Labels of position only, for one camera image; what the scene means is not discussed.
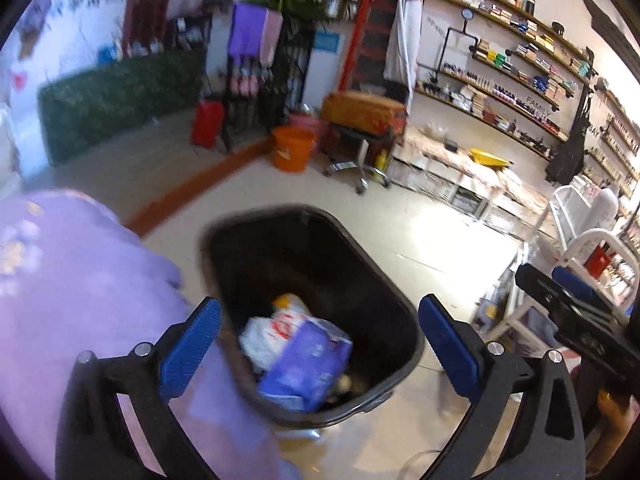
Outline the person's right hand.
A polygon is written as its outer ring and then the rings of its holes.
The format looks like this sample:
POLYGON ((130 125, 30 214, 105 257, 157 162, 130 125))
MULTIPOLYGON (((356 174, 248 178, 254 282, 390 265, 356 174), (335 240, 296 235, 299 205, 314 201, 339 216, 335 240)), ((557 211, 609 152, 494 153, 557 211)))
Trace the person's right hand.
POLYGON ((614 457, 639 414, 639 404, 633 396, 610 393, 600 389, 598 409, 605 419, 605 427, 598 442, 586 460, 587 478, 592 479, 604 469, 614 457))

